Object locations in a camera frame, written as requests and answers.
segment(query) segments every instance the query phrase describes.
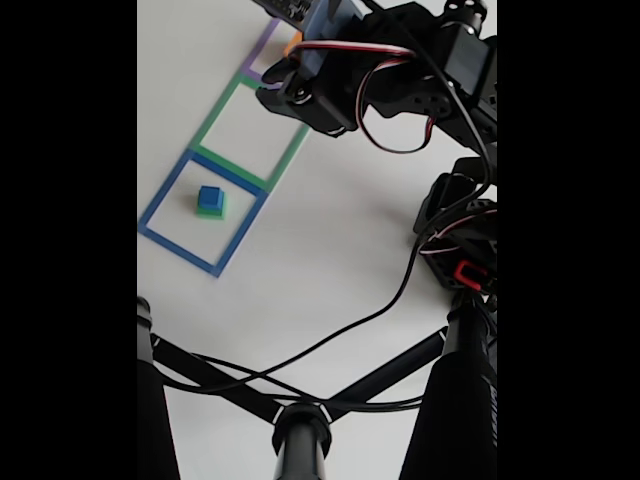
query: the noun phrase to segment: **black pole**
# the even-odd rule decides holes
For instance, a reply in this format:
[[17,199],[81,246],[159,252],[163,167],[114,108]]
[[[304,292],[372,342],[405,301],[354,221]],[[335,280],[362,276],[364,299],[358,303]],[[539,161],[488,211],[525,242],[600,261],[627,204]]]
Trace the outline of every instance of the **black pole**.
[[487,358],[482,298],[456,295],[400,480],[498,478],[498,377]]
[[331,446],[329,422],[315,405],[294,403],[278,417],[273,433],[278,454],[274,480],[327,480],[324,459]]
[[138,297],[137,480],[179,480],[162,377],[153,365],[149,312]]
[[[438,330],[353,385],[335,394],[331,397],[331,400],[355,403],[364,403],[371,400],[376,395],[438,358],[442,353],[444,346],[442,337],[446,334],[446,331],[447,327]],[[334,422],[349,413],[348,410],[335,408],[329,408],[328,412]]]

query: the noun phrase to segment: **black cable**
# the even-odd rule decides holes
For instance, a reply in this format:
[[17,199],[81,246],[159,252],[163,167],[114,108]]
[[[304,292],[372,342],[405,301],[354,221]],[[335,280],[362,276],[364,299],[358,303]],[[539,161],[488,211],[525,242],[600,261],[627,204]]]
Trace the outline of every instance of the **black cable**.
[[[258,374],[258,372],[255,371],[255,370],[251,370],[250,368],[245,368],[245,367],[242,367],[240,365],[236,365],[235,363],[227,362],[225,360],[220,360],[218,358],[209,357],[207,355],[201,355],[199,353],[194,353],[193,355],[195,355],[196,357],[199,357],[201,360],[204,360],[205,362],[213,363],[213,364],[216,364],[216,365],[222,365],[223,367],[232,368],[233,370],[237,370],[239,372],[243,372],[243,373],[246,373],[246,374],[249,374],[249,375]],[[273,377],[270,377],[268,375],[260,375],[258,378],[264,380],[265,382],[269,382],[269,383],[271,383],[273,385],[276,385],[276,386],[278,386],[280,388],[283,388],[285,390],[289,390],[292,393],[296,393],[296,394],[300,395],[301,398],[303,398],[303,397],[309,397],[309,398],[313,397],[313,395],[309,395],[309,394],[303,392],[302,390],[298,390],[297,388],[292,387],[291,385],[288,385],[288,384],[286,384],[284,382],[281,382],[280,380],[277,380],[277,379],[275,379]]]
[[438,211],[433,217],[431,217],[431,219],[427,222],[427,224],[425,225],[424,229],[422,230],[422,232],[418,235],[418,238],[416,238],[416,242],[414,243],[414,246],[411,250],[411,255],[409,257],[409,265],[407,266],[407,270],[405,272],[404,278],[402,279],[402,283],[400,284],[400,288],[398,289],[397,293],[395,294],[395,296],[391,299],[391,301],[384,306],[382,309],[378,310],[377,312],[363,318],[360,319],[356,322],[353,322],[349,325],[347,325],[346,327],[341,328],[340,330],[337,330],[336,332],[332,333],[331,335],[329,335],[328,337],[325,337],[324,339],[320,340],[319,342],[317,342],[316,344],[312,345],[311,347],[307,348],[306,350],[304,350],[303,352],[271,367],[268,368],[266,370],[263,370],[262,372],[256,372],[255,374],[251,374],[248,377],[245,377],[243,379],[240,379],[236,382],[232,382],[230,384],[227,385],[222,385],[222,386],[216,386],[216,387],[191,387],[189,385],[187,385],[187,387],[190,387],[190,390],[187,391],[191,391],[193,393],[216,393],[216,392],[222,392],[224,390],[229,390],[231,388],[236,388],[242,385],[245,385],[246,383],[255,380],[257,378],[261,378],[264,375],[268,375],[269,373],[273,373],[276,370],[280,370],[281,368],[284,368],[288,365],[291,365],[292,363],[300,360],[301,358],[309,355],[310,353],[314,352],[315,350],[317,350],[318,348],[322,347],[323,345],[325,345],[326,343],[330,342],[331,340],[333,340],[334,338],[342,335],[343,333],[348,332],[349,330],[352,330],[360,325],[363,325],[375,318],[378,318],[379,316],[385,314],[386,312],[388,312],[400,299],[400,297],[402,296],[402,294],[404,293],[404,290],[407,286],[407,283],[409,282],[409,278],[411,277],[411,272],[413,271],[413,264],[415,263],[415,259],[418,255],[418,251],[426,244],[425,242],[425,236],[428,232],[428,230],[435,224],[435,222],[437,220],[439,220],[440,218],[442,218],[442,216],[454,211],[455,209],[457,209],[458,207],[464,206],[466,207],[466,205],[479,198],[483,193],[485,193],[488,189],[489,186],[491,185],[491,177],[490,177],[490,159],[489,159],[489,153],[487,152],[486,147],[484,146],[484,143],[482,142],[482,138],[480,137],[480,134],[478,133],[478,130],[476,129],[473,121],[471,120],[471,117],[469,116],[469,113],[467,112],[467,109],[465,108],[465,106],[462,104],[462,101],[460,100],[460,98],[458,97],[455,89],[449,85],[449,82],[446,78],[446,76],[444,75],[444,73],[442,72],[442,70],[440,70],[440,67],[438,67],[438,65],[434,62],[434,60],[429,56],[429,54],[422,48],[422,46],[420,45],[420,43],[413,37],[413,35],[411,35],[411,33],[404,28],[395,18],[393,18],[392,15],[390,15],[389,13],[387,13],[382,7],[380,7],[380,5],[378,5],[376,2],[374,2],[373,0],[363,0],[363,3],[371,8],[372,11],[377,12],[378,14],[382,15],[394,28],[396,28],[400,33],[402,33],[404,36],[407,37],[407,39],[410,41],[410,43],[413,45],[413,50],[416,52],[416,54],[418,55],[418,58],[422,58],[424,59],[427,64],[429,65],[429,67],[433,70],[434,75],[438,78],[438,80],[442,83],[442,85],[445,87],[445,89],[449,92],[449,96],[451,97],[451,99],[453,100],[454,104],[456,105],[456,107],[458,108],[458,110],[460,111],[460,115],[462,116],[463,120],[465,121],[465,123],[467,124],[467,127],[469,128],[469,131],[471,132],[472,136],[474,137],[474,140],[476,141],[476,143],[478,144],[478,148],[480,150],[480,157],[482,158],[483,162],[482,162],[482,167],[484,170],[484,179],[482,182],[481,187],[476,190],[475,192],[472,192],[471,194],[453,202],[451,205],[449,205],[447,208]]
[[[213,363],[216,365],[222,365],[228,368],[231,368],[233,370],[237,370],[239,372],[244,372],[250,375],[258,375],[259,372],[256,372],[255,370],[251,370],[250,368],[246,368],[246,367],[242,367],[240,365],[237,365],[235,363],[231,363],[231,362],[227,362],[225,360],[220,360],[218,358],[214,358],[214,357],[209,357],[207,355],[201,355],[199,353],[193,353],[192,355],[200,358],[202,361],[205,362],[209,362],[209,363]],[[176,388],[182,391],[191,391],[192,388],[198,388],[198,387],[193,387],[192,385],[187,385],[184,383],[180,383],[177,380],[172,379],[171,377],[169,377],[168,375],[165,375],[164,373],[161,372],[162,377],[167,380],[167,385],[172,387],[172,388]],[[267,382],[270,382],[274,385],[277,385],[280,388],[283,388],[285,390],[289,390],[290,392],[296,393],[298,396],[294,397],[294,396],[288,396],[288,395],[278,395],[278,394],[265,394],[266,396],[273,398],[275,400],[293,400],[293,401],[305,401],[305,402],[309,402],[309,403],[322,403],[324,405],[327,405],[331,408],[336,408],[336,409],[354,409],[354,408],[362,408],[362,409],[375,409],[375,408],[392,408],[392,407],[396,407],[396,406],[403,406],[406,405],[408,403],[413,403],[413,402],[417,402],[420,401],[422,399],[422,397],[415,397],[415,398],[410,398],[408,400],[399,400],[399,401],[394,401],[394,402],[371,402],[371,403],[358,403],[358,402],[346,402],[346,401],[341,401],[341,400],[330,400],[330,399],[322,399],[322,398],[318,398],[314,395],[309,395],[308,393],[303,392],[302,390],[299,390],[295,387],[292,387],[291,385],[281,382],[280,380],[277,380],[275,378],[269,377],[267,375],[260,375],[260,378],[262,380],[265,380]]]
[[425,49],[422,48],[422,45],[420,45],[420,42],[418,42],[415,39],[415,37],[411,35],[411,32],[409,32],[404,26],[402,26],[402,24],[398,22],[393,17],[393,15],[391,15],[386,10],[384,10],[375,1],[362,0],[362,2],[368,8],[370,8],[373,12],[377,13],[378,15],[381,15],[390,24],[390,26],[394,27],[396,30],[398,30],[399,33],[405,36],[409,41],[409,43],[411,44],[411,49],[417,54],[417,59],[422,58],[427,63],[427,65],[431,68],[431,70],[433,71],[433,74],[440,81],[440,83],[442,83],[442,86],[449,93],[449,96],[451,97],[451,99],[453,100],[453,103],[456,105],[458,111],[460,112],[462,119],[467,124],[467,127],[469,128],[471,135],[473,136],[474,140],[478,145],[478,149],[480,150],[480,157],[483,160],[482,168],[484,171],[484,179],[481,187],[475,192],[472,192],[471,194],[467,195],[466,197],[463,197],[453,202],[446,209],[440,210],[433,217],[431,217],[427,225],[425,225],[425,228],[423,229],[422,233],[419,235],[419,238],[420,238],[437,220],[442,218],[443,215],[446,215],[447,213],[452,212],[453,210],[455,210],[460,206],[466,207],[466,205],[469,202],[472,202],[473,200],[480,198],[480,196],[489,189],[489,186],[491,185],[491,167],[490,167],[491,160],[489,158],[489,152],[487,152],[487,148],[484,146],[484,143],[482,142],[482,138],[480,137],[480,134],[478,133],[478,130],[476,129],[475,124],[473,123],[473,120],[471,120],[471,117],[469,116],[469,112],[467,112],[467,109],[465,108],[462,101],[460,100],[460,97],[458,97],[458,94],[456,93],[455,89],[449,84],[447,77],[442,72],[440,67],[431,58],[431,56],[425,51]]
[[[189,393],[197,393],[199,395],[214,395],[217,396],[218,393],[205,393],[200,387],[195,387],[193,385],[187,385],[186,383],[178,382],[168,375],[159,372],[160,376],[163,379],[163,382],[166,386],[174,388],[176,390],[180,390],[183,392]],[[408,400],[399,400],[395,402],[379,402],[379,403],[358,403],[358,402],[346,402],[342,400],[331,400],[331,399],[322,399],[317,398],[310,395],[279,395],[279,394],[271,394],[271,393],[263,393],[267,398],[271,398],[273,400],[286,400],[286,401],[294,401],[294,402],[306,402],[306,403],[321,403],[325,407],[335,408],[337,410],[348,410],[351,412],[362,412],[362,413],[390,413],[396,411],[403,410],[411,410],[414,408],[420,408],[420,404],[413,404],[414,402],[419,402],[422,400],[422,396],[410,398]]]
[[400,288],[398,289],[398,291],[396,292],[395,296],[391,299],[391,301],[385,305],[383,308],[381,308],[380,310],[378,310],[375,313],[372,313],[371,315],[362,318],[356,322],[353,322],[349,325],[347,325],[346,327],[342,327],[339,330],[336,330],[335,332],[333,332],[331,335],[323,338],[322,340],[320,340],[319,342],[315,343],[314,345],[312,345],[311,347],[307,348],[306,350],[304,350],[303,352],[300,352],[299,354],[285,360],[284,362],[281,362],[277,365],[274,365],[271,368],[268,368],[266,370],[263,370],[262,372],[256,372],[253,373],[251,375],[249,375],[248,377],[245,377],[243,379],[237,380],[235,382],[231,382],[227,385],[221,385],[221,386],[216,386],[216,387],[191,387],[193,390],[193,393],[217,393],[217,392],[222,392],[224,390],[229,390],[231,388],[236,388],[236,387],[240,387],[248,382],[251,382],[252,380],[255,380],[257,378],[263,378],[265,375],[268,375],[270,373],[275,372],[276,370],[280,370],[281,368],[284,368],[288,365],[291,365],[294,362],[297,362],[298,360],[300,360],[303,357],[306,357],[307,355],[309,355],[310,353],[316,351],[318,348],[322,347],[323,345],[325,345],[326,343],[329,343],[331,340],[333,340],[334,338],[342,335],[343,333],[348,332],[349,330],[352,330],[360,325],[363,325],[367,322],[370,322],[371,320],[378,318],[381,315],[384,315],[385,313],[387,313],[400,299],[400,297],[402,296],[402,294],[404,293],[405,288],[407,287],[407,283],[409,282],[409,278],[411,277],[411,272],[413,271],[413,264],[415,262],[415,259],[418,255],[418,250],[420,248],[420,244],[419,242],[416,241],[415,245],[413,246],[413,249],[411,250],[411,256],[409,259],[409,265],[407,265],[407,270],[404,274],[404,278],[402,279],[402,283],[400,284]]

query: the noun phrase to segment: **white table surface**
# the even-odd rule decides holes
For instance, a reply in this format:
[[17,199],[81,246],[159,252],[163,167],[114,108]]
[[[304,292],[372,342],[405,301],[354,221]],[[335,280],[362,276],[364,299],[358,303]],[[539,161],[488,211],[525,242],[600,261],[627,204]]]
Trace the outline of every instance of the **white table surface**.
[[[420,3],[437,14],[444,6]],[[497,0],[488,4],[483,37],[497,31]],[[138,218],[268,21],[250,0],[138,0]],[[415,127],[395,119],[382,139],[415,139]],[[151,303],[155,332],[262,370],[378,310],[398,289],[429,188],[471,153],[439,130],[426,150],[406,156],[375,149],[360,132],[337,140],[312,132],[219,279],[137,235],[138,294]],[[389,313],[274,377],[331,396],[444,326],[449,299],[419,262]],[[421,395],[429,371],[375,400]],[[184,480],[272,477],[268,423],[217,397],[167,389],[167,398]],[[336,422],[328,478],[397,478],[416,414]]]

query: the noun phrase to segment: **green cube base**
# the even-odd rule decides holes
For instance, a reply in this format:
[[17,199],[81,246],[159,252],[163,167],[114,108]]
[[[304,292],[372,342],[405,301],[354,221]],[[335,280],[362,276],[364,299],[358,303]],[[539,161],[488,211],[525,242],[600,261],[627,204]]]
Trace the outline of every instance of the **green cube base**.
[[224,220],[225,210],[226,210],[226,202],[222,205],[222,210],[207,210],[206,208],[197,207],[196,215],[202,218],[213,218],[216,220]]

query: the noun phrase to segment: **tripod leg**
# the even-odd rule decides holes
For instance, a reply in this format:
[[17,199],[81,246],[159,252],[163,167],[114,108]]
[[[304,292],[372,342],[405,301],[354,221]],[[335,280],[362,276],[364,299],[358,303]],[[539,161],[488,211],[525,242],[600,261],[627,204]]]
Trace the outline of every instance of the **tripod leg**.
[[138,297],[137,480],[179,480],[162,378],[153,365],[149,305]]
[[498,478],[498,378],[487,358],[478,301],[470,292],[456,297],[400,480]]

